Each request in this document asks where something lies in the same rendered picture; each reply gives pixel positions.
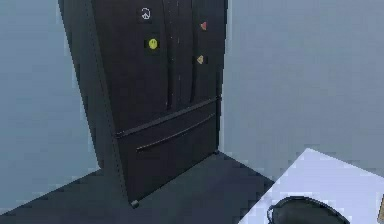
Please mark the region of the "black fridge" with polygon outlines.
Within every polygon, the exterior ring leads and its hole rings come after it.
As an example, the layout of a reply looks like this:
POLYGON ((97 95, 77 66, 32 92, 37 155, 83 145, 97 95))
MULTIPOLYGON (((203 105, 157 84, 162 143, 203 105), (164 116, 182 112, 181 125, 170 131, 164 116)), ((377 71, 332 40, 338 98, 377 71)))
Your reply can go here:
POLYGON ((57 0, 97 163, 132 207, 219 150, 228 0, 198 0, 205 61, 196 63, 192 103, 191 0, 176 1, 176 104, 168 110, 163 0, 57 0), (188 134, 136 152, 212 113, 188 134))

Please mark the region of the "white table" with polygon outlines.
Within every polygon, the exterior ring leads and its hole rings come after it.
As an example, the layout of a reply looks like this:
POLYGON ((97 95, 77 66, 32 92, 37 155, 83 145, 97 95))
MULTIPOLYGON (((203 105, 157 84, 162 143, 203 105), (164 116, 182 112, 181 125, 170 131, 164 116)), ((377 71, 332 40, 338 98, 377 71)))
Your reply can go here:
POLYGON ((267 224, 268 208, 289 196, 306 196, 341 213, 351 224, 378 221, 384 178, 307 148, 238 224, 267 224))

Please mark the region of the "tan wooden object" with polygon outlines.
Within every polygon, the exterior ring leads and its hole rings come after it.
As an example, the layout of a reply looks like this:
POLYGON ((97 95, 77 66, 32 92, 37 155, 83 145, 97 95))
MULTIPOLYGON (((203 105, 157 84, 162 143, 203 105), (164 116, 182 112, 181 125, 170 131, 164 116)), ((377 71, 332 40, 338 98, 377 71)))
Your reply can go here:
POLYGON ((380 201, 380 206, 379 206, 378 215, 377 215, 377 223, 384 224, 384 194, 380 201))

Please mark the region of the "black round pan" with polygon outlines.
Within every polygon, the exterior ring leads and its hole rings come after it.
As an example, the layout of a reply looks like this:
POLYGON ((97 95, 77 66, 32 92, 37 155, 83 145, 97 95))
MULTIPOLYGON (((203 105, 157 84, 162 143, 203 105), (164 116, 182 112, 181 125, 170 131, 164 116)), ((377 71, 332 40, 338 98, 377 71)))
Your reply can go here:
POLYGON ((307 196, 288 196, 266 212, 268 224, 350 224, 331 206, 307 196))

